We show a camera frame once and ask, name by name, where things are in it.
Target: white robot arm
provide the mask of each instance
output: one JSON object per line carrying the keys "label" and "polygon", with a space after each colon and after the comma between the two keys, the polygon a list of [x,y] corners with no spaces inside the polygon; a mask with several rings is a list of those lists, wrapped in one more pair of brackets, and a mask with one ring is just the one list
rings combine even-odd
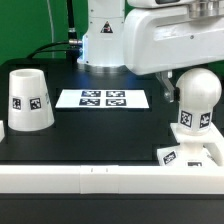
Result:
{"label": "white robot arm", "polygon": [[132,10],[125,21],[124,62],[135,74],[224,59],[224,48],[220,46],[224,40],[221,1],[128,2],[138,8]]}

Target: white stand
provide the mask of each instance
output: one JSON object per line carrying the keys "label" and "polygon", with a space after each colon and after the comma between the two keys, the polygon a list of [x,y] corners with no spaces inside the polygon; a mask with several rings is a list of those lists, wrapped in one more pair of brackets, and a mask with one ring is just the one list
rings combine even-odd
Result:
{"label": "white stand", "polygon": [[4,132],[3,121],[0,121],[0,142],[2,141],[4,137],[5,137],[5,132]]}
{"label": "white stand", "polygon": [[209,70],[191,69],[177,82],[180,89],[178,123],[171,124],[179,146],[158,149],[161,166],[214,167],[221,152],[222,135],[211,122],[213,107],[221,97],[219,79]]}
{"label": "white stand", "polygon": [[[213,154],[215,156],[213,146],[224,139],[213,123],[208,133],[199,136],[186,135],[178,128],[178,124],[171,124],[171,128],[180,145],[157,150],[160,166],[214,167],[218,165],[213,158]],[[210,144],[213,153],[205,148],[205,144]]]}

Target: paper sheet with markers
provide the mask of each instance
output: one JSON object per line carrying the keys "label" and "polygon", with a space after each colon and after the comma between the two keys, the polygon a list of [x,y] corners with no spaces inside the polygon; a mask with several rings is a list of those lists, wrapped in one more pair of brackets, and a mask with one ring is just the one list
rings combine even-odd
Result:
{"label": "paper sheet with markers", "polygon": [[63,90],[56,108],[149,108],[144,90]]}

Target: white cup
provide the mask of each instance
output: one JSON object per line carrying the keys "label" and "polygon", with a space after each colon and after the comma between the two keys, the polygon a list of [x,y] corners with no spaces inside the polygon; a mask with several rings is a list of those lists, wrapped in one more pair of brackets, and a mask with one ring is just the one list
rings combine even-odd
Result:
{"label": "white cup", "polygon": [[9,127],[17,131],[37,131],[53,123],[54,116],[43,71],[12,71],[9,79]]}

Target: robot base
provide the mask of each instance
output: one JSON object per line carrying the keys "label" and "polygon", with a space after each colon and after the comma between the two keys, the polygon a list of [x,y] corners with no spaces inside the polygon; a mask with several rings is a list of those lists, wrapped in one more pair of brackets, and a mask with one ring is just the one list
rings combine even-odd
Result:
{"label": "robot base", "polygon": [[102,67],[102,66],[93,66],[93,65],[88,65],[88,64],[84,64],[84,63],[80,63],[80,61],[78,60],[78,69],[80,70],[84,70],[87,72],[91,72],[91,73],[109,73],[109,74],[113,74],[113,73],[122,73],[127,71],[127,67],[124,65],[118,66],[118,67]]}

